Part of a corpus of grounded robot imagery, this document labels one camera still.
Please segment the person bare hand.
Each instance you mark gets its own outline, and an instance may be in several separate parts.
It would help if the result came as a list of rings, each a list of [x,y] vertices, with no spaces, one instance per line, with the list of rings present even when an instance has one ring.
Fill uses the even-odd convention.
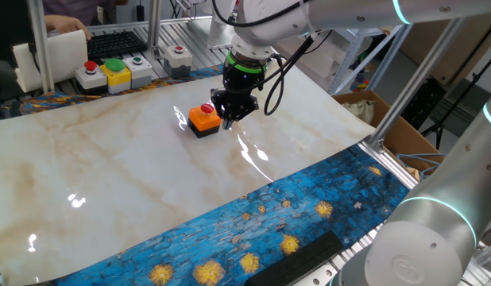
[[[44,20],[46,24],[46,29],[49,32],[57,31],[59,34],[64,34],[81,30],[83,31],[88,41],[91,39],[91,35],[88,32],[86,26],[75,17],[45,15]]]

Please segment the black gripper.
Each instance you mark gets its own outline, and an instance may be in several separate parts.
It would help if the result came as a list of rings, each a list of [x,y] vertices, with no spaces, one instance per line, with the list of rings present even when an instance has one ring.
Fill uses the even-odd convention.
[[[265,79],[266,66],[253,63],[224,63],[222,79],[225,90],[211,89],[211,101],[222,119],[222,128],[231,126],[259,108],[257,98],[252,95],[251,87]]]

